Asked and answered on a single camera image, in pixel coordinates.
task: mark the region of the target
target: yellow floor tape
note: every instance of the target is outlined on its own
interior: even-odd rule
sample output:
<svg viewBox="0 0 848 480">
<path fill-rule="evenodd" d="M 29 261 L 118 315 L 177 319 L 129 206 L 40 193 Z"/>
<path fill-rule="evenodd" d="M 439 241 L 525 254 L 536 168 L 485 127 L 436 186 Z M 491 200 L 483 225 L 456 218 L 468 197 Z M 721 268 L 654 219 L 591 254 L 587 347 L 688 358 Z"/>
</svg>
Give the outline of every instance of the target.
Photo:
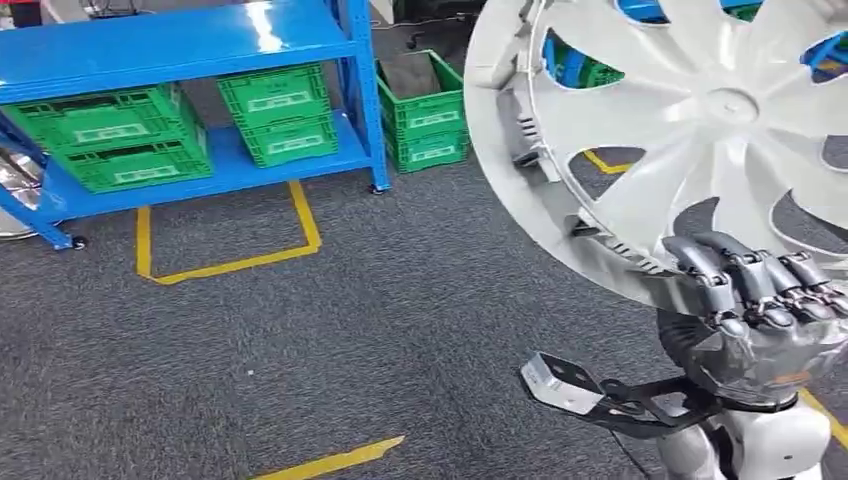
<svg viewBox="0 0 848 480">
<path fill-rule="evenodd" d="M 826 408 L 824 408 L 824 405 L 822 405 L 821 402 L 819 402 L 818 399 L 806 388 L 801 390 L 801 400 L 821 412 L 830 420 L 830 431 L 833 433 L 833 437 L 842 444 L 843 448 L 848 450 L 848 428 L 845 428 L 844 425 L 839 423 L 839 420 Z"/>
<path fill-rule="evenodd" d="M 318 227 L 315 225 L 315 219 L 312 217 L 309 202 L 307 202 L 306 196 L 303 194 L 303 187 L 300 185 L 300 182 L 289 182 L 289 190 L 291 191 L 297 215 L 300 218 L 303 234 L 306 237 L 306 245 L 211 267 L 173 273 L 163 277 L 154 277 L 152 273 L 153 254 L 150 234 L 150 207 L 142 207 L 138 209 L 136 219 L 136 272 L 140 276 L 160 285 L 174 285 L 190 278 L 212 277 L 317 253 L 321 247 L 321 236 L 318 234 Z"/>
<path fill-rule="evenodd" d="M 324 475 L 325 473 L 335 472 L 354 465 L 377 460 L 385 455 L 391 448 L 400 445 L 405 438 L 406 437 L 404 436 L 400 436 L 383 440 L 382 442 L 372 443 L 371 445 L 366 445 L 347 453 L 330 455 L 329 457 L 304 463 L 303 465 L 262 475 L 254 480 L 304 480 L 307 478 L 315 478 L 319 475 Z"/>
<path fill-rule="evenodd" d="M 623 165 L 607 165 L 607 162 L 601 160 L 601 157 L 598 156 L 595 152 L 591 150 L 585 150 L 583 155 L 586 155 L 586 158 L 589 159 L 590 162 L 595 164 L 602 173 L 606 173 L 607 175 L 613 175 L 616 173 L 624 173 L 630 168 L 632 163 L 625 163 Z"/>
</svg>

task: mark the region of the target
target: black cable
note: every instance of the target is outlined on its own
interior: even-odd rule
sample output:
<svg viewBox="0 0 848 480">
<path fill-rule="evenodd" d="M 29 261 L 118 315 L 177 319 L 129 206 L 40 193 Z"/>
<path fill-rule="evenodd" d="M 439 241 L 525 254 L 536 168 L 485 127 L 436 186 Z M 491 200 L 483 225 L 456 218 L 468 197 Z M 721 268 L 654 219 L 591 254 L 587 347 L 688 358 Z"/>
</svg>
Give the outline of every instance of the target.
<svg viewBox="0 0 848 480">
<path fill-rule="evenodd" d="M 615 443 L 618 445 L 618 448 L 620 448 L 621 452 L 624 453 L 624 456 L 626 456 L 630 460 L 630 463 L 632 463 L 633 466 L 635 466 L 636 469 L 639 470 L 639 473 L 641 473 L 646 479 L 650 480 L 651 474 L 648 473 L 648 470 L 643 467 L 638 460 L 636 460 L 636 457 L 634 457 L 633 454 L 630 453 L 630 450 L 628 450 L 627 447 L 624 446 L 624 443 L 621 441 L 620 438 L 618 438 L 618 435 L 616 435 L 615 432 L 613 432 L 612 430 L 609 430 L 609 432 L 610 435 L 612 435 L 613 440 L 615 440 Z"/>
</svg>

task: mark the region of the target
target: wheel cover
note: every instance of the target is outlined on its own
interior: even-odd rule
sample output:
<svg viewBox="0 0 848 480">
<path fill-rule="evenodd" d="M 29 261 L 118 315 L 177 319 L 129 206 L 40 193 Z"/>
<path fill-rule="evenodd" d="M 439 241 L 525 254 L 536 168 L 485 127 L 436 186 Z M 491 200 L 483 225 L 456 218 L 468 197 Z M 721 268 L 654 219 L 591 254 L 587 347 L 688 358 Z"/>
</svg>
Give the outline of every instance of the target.
<svg viewBox="0 0 848 480">
<path fill-rule="evenodd" d="M 815 84 L 799 59 L 845 29 L 848 0 L 766 0 L 753 22 L 718 0 L 659 0 L 668 24 L 628 18 L 614 0 L 490 0 L 465 66 L 475 151 L 495 193 L 540 246 L 631 299 L 695 310 L 660 240 L 688 207 L 718 198 L 715 230 L 775 253 L 807 250 L 837 281 L 848 254 L 779 231 L 772 211 L 791 192 L 810 215 L 848 228 L 848 170 L 822 158 L 848 135 L 848 77 Z M 542 68 L 553 30 L 625 74 L 576 90 Z M 645 151 L 599 198 L 572 173 L 598 147 Z M 528 152 L 536 167 L 517 168 Z M 588 236 L 575 236 L 575 227 Z"/>
</svg>

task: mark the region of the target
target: hubcap center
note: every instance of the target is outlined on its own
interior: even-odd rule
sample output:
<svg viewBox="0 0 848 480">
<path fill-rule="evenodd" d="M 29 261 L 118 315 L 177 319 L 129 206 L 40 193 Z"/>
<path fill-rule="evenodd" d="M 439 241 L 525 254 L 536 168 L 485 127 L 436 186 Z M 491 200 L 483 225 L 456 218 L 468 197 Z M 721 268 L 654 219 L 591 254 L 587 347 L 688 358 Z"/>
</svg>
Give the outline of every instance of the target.
<svg viewBox="0 0 848 480">
<path fill-rule="evenodd" d="M 707 94 L 707 110 L 719 120 L 733 124 L 754 122 L 760 116 L 757 102 L 741 90 L 719 88 Z"/>
</svg>

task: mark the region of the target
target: green crate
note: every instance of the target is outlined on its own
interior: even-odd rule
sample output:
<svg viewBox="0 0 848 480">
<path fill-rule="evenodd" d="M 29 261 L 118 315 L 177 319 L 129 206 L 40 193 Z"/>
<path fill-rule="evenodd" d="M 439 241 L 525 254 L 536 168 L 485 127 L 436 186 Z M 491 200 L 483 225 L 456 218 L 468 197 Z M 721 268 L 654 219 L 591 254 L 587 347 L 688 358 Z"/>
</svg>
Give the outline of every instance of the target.
<svg viewBox="0 0 848 480">
<path fill-rule="evenodd" d="M 329 155 L 339 150 L 333 116 L 242 130 L 241 136 L 260 167 L 272 167 L 305 157 Z"/>
<path fill-rule="evenodd" d="M 754 17 L 757 16 L 757 12 L 760 10 L 760 5 L 743 5 L 741 7 L 728 8 L 726 11 L 730 16 L 734 18 L 738 18 L 739 20 L 744 20 L 746 22 L 753 22 Z"/>
<path fill-rule="evenodd" d="M 4 105 L 3 113 L 56 155 L 190 137 L 196 117 L 176 83 Z"/>
<path fill-rule="evenodd" d="M 218 88 L 242 129 L 331 111 L 320 63 L 227 75 L 218 78 Z"/>
<path fill-rule="evenodd" d="M 581 88 L 592 88 L 615 83 L 624 78 L 624 74 L 594 58 L 586 57 L 578 78 Z"/>
<path fill-rule="evenodd" d="M 212 175 L 206 132 L 196 138 L 54 157 L 94 193 L 148 187 Z"/>
<path fill-rule="evenodd" d="M 462 77 L 436 52 L 430 55 L 442 91 L 421 97 L 397 98 L 389 89 L 380 62 L 377 62 L 377 89 L 380 95 L 383 124 L 401 140 L 423 138 L 435 133 L 464 130 L 465 110 L 462 104 Z"/>
<path fill-rule="evenodd" d="M 465 160 L 468 132 L 443 132 L 429 137 L 398 141 L 386 133 L 386 151 L 400 173 L 411 173 Z"/>
</svg>

